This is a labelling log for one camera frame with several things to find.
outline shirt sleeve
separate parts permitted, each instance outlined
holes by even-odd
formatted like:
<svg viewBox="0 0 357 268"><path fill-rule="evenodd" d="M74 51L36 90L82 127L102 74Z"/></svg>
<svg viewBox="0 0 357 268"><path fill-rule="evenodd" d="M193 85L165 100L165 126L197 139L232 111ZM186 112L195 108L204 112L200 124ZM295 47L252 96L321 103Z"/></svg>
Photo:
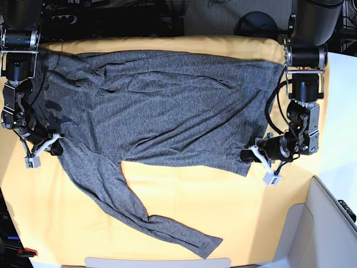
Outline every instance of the shirt sleeve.
<svg viewBox="0 0 357 268"><path fill-rule="evenodd" d="M66 138L61 145L64 153L59 160L69 178L107 214L149 236L184 246L204 259L222 242L173 219L149 216L128 187L120 163L92 152L78 141Z"/></svg>

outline yellow table surface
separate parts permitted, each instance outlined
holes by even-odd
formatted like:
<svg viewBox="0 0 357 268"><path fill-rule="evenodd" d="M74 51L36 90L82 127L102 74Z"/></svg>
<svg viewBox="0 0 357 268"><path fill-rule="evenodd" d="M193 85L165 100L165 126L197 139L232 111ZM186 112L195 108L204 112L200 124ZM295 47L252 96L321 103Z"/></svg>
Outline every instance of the yellow table surface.
<svg viewBox="0 0 357 268"><path fill-rule="evenodd" d="M277 42L238 36L107 39L47 44L46 47L72 54L171 50L284 62L283 48ZM320 102L320 140L327 95ZM281 101L285 109L289 103L285 90L281 91ZM276 103L271 116L278 127L287 128ZM17 137L1 128L0 186L23 245L38 251L33 260L84 265L86 257L199 259L182 246L147 236L105 214L70 181L57 158L44 153L42 166L27 170L24 156ZM319 168L319 153L302 156L284 166L283 179L277 186L267 187L262 180L265 170L261 164L252 164L247 177L242 177L204 166L122 163L129 187L139 196L148 214L166 216L223 238L209 259L227 257L233 266L273 259L288 209L305 202L310 178Z"/></svg>

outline yellow cloth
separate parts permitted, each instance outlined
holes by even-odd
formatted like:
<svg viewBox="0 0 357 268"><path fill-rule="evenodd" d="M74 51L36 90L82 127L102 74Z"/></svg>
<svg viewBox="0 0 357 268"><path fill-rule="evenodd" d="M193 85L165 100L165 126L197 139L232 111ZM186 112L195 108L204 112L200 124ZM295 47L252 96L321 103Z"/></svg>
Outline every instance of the yellow cloth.
<svg viewBox="0 0 357 268"><path fill-rule="evenodd" d="M275 41L234 36L91 40L46 47L66 53L173 50L284 62L282 46ZM284 90L281 101L283 107L288 105ZM321 102L321 130L326 104L327 96ZM286 128L276 104L272 118ZM43 154L40 168L26 170L22 145L10 131L0 130L0 152L1 189L23 245L38 251L35 261L84 265L86 257L199 259L182 246L147 236L106 215L75 187L55 157ZM204 166L123 162L122 169L149 214L223 238L209 258L228 257L238 266L273 259L287 211L305 202L319 159L318 153L286 165L283 179L270 187L262 181L265 170L261 164L253 164L246 178Z"/></svg>

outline gray long-sleeve shirt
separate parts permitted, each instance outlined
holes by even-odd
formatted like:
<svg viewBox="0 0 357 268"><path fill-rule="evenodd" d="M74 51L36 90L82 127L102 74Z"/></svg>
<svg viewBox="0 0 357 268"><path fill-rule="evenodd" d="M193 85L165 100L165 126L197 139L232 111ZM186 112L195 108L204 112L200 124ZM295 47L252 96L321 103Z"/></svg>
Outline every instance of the gray long-sleeve shirt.
<svg viewBox="0 0 357 268"><path fill-rule="evenodd" d="M246 175L249 165L240 161L240 151L264 135L264 105L282 69L185 52L41 51L31 98L46 70L33 108L43 125L64 135L64 170L103 211L206 258L222 239L165 215L149 216L120 162L205 165Z"/></svg>

